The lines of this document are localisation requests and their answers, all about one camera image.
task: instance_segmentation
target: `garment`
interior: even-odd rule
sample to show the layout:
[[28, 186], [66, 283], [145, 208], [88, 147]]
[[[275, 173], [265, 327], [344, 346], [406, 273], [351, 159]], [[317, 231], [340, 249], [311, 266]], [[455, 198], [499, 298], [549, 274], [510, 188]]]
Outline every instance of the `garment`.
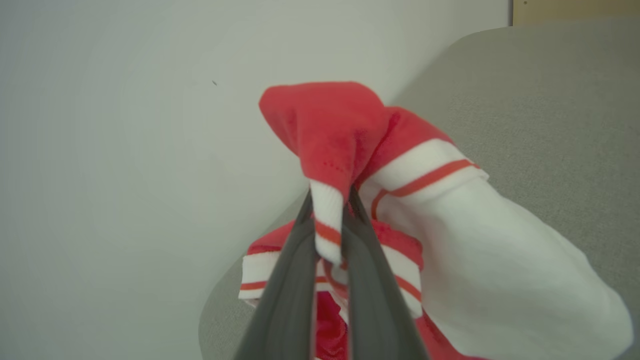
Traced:
[[[418, 328], [434, 335], [420, 330], [434, 359], [609, 360], [631, 344], [623, 301], [585, 255], [496, 192], [428, 122], [384, 107], [356, 83], [277, 86], [260, 109], [309, 178], [316, 249], [331, 264], [325, 272], [339, 273], [342, 265], [342, 206], [351, 184], [373, 220], [422, 244], [416, 288], [423, 315], [404, 298]], [[268, 277], [266, 265], [258, 268], [244, 266], [243, 283], [245, 275]], [[341, 297], [332, 298], [341, 305]]]

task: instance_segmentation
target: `gray surface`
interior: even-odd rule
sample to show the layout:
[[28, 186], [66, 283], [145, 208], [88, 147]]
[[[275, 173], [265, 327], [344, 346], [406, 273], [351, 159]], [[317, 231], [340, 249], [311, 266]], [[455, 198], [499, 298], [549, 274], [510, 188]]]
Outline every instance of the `gray surface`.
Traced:
[[[396, 101], [442, 128], [498, 191], [582, 249], [635, 323], [639, 38], [640, 19], [476, 33], [452, 45]], [[250, 316], [235, 300], [239, 264], [231, 272], [201, 318], [205, 360], [230, 359]], [[637, 339], [622, 359], [640, 359]]]

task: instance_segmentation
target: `wall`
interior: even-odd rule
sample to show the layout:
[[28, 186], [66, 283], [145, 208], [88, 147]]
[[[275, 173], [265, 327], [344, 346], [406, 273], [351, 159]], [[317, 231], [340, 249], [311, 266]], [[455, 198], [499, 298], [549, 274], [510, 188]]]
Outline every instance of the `wall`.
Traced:
[[261, 92], [354, 79], [388, 101], [507, 8], [2, 1], [0, 359], [198, 359], [214, 283], [305, 187]]

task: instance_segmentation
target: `wooden panel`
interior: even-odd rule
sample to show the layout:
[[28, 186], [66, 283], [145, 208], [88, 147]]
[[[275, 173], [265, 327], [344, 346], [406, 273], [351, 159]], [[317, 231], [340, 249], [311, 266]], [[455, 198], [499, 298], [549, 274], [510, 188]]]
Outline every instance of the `wooden panel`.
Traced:
[[513, 0], [513, 25], [640, 14], [640, 0]]

